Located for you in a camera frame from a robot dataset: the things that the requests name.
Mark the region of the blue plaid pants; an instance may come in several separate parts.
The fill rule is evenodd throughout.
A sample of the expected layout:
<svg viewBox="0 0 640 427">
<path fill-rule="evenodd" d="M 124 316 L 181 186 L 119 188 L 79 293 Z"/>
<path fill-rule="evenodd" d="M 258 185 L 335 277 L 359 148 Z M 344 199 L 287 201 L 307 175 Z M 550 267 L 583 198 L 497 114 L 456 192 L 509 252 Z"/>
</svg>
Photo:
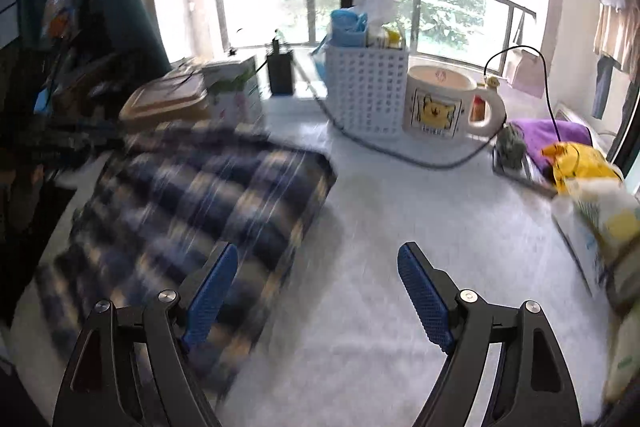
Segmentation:
<svg viewBox="0 0 640 427">
<path fill-rule="evenodd" d="M 76 212 L 67 247 L 35 276 L 58 356 L 70 357 L 98 300 L 142 305 L 227 242 L 238 274 L 190 352 L 205 392 L 226 395 L 335 180 L 326 155 L 250 126 L 173 122 L 130 135 Z"/>
</svg>

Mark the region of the yellow tissue pack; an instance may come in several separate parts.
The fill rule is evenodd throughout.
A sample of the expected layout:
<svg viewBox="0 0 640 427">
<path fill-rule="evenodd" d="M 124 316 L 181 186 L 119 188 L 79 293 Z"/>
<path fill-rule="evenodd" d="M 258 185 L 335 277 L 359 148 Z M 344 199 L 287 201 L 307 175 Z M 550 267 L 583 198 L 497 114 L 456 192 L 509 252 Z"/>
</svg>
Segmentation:
<svg viewBox="0 0 640 427">
<path fill-rule="evenodd" d="M 639 303 L 635 303 L 617 329 L 613 358 L 604 388 L 604 399 L 613 403 L 639 373 Z"/>
</svg>

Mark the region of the white yellow wipes packet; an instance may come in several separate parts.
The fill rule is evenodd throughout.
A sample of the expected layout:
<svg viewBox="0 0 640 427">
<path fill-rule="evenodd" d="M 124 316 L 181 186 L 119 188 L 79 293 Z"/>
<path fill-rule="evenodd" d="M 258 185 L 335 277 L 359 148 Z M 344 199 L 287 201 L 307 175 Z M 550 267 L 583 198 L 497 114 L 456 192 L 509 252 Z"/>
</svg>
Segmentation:
<svg viewBox="0 0 640 427">
<path fill-rule="evenodd" d="M 591 294 L 613 306 L 639 297 L 639 199 L 614 178 L 578 178 L 552 199 L 552 217 Z"/>
</svg>

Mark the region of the yellow plastic bag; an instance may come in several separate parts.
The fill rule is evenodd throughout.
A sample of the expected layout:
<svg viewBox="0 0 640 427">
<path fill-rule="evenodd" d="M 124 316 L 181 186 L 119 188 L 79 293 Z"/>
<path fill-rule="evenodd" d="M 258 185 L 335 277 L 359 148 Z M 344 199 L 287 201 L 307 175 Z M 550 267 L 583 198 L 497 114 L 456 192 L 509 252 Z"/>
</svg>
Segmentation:
<svg viewBox="0 0 640 427">
<path fill-rule="evenodd" d="M 623 175 L 596 148 L 576 142 L 556 142 L 540 151 L 552 167 L 553 180 L 559 194 L 567 193 L 567 182 L 576 179 L 612 178 Z"/>
</svg>

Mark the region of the purple cloth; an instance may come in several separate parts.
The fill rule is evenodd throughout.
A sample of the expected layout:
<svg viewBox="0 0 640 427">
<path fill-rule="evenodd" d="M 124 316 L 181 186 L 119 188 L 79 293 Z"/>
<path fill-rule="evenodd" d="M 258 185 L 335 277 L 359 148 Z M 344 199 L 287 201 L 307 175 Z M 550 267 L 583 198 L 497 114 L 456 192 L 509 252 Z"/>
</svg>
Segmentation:
<svg viewBox="0 0 640 427">
<path fill-rule="evenodd" d="M 511 120 L 510 124 L 521 131 L 527 155 L 545 176 L 552 169 L 548 159 L 541 154 L 545 147 L 558 142 L 592 145 L 589 130 L 576 122 L 558 120 L 554 127 L 551 119 L 520 118 Z"/>
</svg>

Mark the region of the white bear mug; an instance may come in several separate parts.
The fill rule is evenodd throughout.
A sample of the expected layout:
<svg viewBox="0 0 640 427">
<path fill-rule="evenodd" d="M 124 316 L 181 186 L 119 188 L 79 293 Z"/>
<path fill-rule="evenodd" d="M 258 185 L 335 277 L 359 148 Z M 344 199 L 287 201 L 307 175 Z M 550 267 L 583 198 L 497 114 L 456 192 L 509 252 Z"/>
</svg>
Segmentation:
<svg viewBox="0 0 640 427">
<path fill-rule="evenodd" d="M 494 88 L 445 67 L 408 70 L 402 130 L 443 140 L 489 139 L 506 122 L 506 106 Z"/>
</svg>

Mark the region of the brown lidded food container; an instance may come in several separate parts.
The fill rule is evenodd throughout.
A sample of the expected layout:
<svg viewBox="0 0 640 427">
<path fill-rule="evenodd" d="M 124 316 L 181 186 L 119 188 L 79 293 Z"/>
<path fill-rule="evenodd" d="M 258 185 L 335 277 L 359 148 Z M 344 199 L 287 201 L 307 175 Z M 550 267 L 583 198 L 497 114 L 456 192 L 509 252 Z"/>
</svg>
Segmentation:
<svg viewBox="0 0 640 427">
<path fill-rule="evenodd" d="M 209 116 L 203 75 L 190 72 L 145 83 L 122 106 L 119 122 L 130 131 L 139 131 L 163 122 L 199 121 Z"/>
</svg>

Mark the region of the green white milk carton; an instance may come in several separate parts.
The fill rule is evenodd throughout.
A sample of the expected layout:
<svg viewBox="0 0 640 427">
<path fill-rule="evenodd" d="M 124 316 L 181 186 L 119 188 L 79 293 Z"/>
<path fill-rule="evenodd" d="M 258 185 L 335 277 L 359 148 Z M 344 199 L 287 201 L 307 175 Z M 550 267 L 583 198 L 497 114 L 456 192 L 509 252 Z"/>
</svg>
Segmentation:
<svg viewBox="0 0 640 427">
<path fill-rule="evenodd" d="M 210 118 L 231 127 L 238 124 L 261 126 L 264 113 L 256 72 L 254 56 L 203 65 L 201 74 L 207 90 Z"/>
</svg>

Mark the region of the white perforated plastic basket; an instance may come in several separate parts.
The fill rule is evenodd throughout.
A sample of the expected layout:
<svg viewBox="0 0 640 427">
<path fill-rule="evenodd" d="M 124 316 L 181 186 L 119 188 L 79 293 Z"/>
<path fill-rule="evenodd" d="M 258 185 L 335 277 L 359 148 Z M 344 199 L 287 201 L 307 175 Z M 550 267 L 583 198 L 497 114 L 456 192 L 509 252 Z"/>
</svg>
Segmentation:
<svg viewBox="0 0 640 427">
<path fill-rule="evenodd" d="M 337 124 L 362 139 L 401 134 L 409 54 L 379 48 L 326 48 L 326 106 Z"/>
</svg>

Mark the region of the black power adapter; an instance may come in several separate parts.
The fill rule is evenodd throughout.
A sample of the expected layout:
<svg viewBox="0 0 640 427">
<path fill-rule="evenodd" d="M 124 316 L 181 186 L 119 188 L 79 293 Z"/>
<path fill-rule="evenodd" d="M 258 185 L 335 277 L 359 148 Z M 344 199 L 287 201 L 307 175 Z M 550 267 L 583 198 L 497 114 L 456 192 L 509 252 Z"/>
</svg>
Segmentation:
<svg viewBox="0 0 640 427">
<path fill-rule="evenodd" d="M 267 54 L 268 80 L 274 96 L 294 94 L 293 52 L 285 51 L 278 37 L 271 40 L 271 51 Z"/>
</svg>

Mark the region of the hanging laundry clothes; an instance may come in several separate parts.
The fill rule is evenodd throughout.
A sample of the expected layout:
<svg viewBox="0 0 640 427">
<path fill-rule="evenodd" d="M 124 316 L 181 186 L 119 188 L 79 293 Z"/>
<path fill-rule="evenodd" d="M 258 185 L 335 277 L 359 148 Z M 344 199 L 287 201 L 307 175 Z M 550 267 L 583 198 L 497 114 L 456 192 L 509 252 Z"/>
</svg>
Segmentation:
<svg viewBox="0 0 640 427">
<path fill-rule="evenodd" d="M 593 53 L 599 60 L 591 116 L 601 119 L 608 104 L 613 70 L 627 75 L 629 82 L 636 79 L 639 61 L 638 0 L 599 0 Z"/>
</svg>

